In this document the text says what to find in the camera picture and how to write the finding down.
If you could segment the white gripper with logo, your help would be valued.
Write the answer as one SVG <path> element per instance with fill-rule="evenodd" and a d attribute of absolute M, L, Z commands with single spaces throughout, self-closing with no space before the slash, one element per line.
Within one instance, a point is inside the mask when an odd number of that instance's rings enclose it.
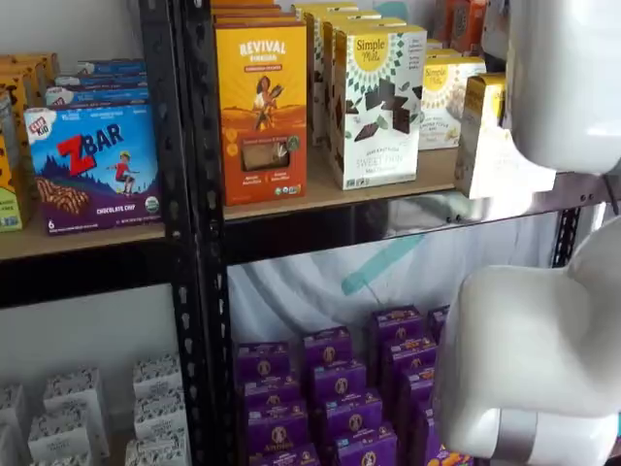
<path fill-rule="evenodd" d="M 508 1 L 486 2 L 484 17 L 484 51 L 506 53 L 508 44 Z"/>

